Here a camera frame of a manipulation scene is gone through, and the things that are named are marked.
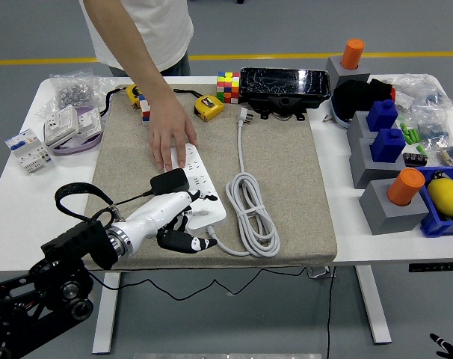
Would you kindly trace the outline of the person's right hand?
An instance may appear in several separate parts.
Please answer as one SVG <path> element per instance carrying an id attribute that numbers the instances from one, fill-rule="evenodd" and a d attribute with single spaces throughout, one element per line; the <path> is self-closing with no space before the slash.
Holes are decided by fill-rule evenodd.
<path id="1" fill-rule="evenodd" d="M 177 151 L 177 165 L 185 166 L 185 144 L 197 146 L 197 133 L 191 117 L 175 96 L 151 99 L 149 146 L 156 167 L 161 170 L 173 169 L 171 147 Z"/>

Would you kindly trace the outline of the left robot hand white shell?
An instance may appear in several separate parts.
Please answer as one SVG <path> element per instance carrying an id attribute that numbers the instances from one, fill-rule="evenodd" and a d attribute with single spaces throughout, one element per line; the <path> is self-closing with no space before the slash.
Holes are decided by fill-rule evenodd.
<path id="1" fill-rule="evenodd" d="M 201 190 L 179 191 L 155 196 L 133 212 L 125 221 L 112 224 L 107 230 L 124 253 L 131 256 L 146 239 L 157 239 L 159 247 L 184 254 L 196 254 L 218 244 L 217 239 L 204 239 L 186 232 L 187 213 L 199 199 L 216 201 L 213 194 Z"/>

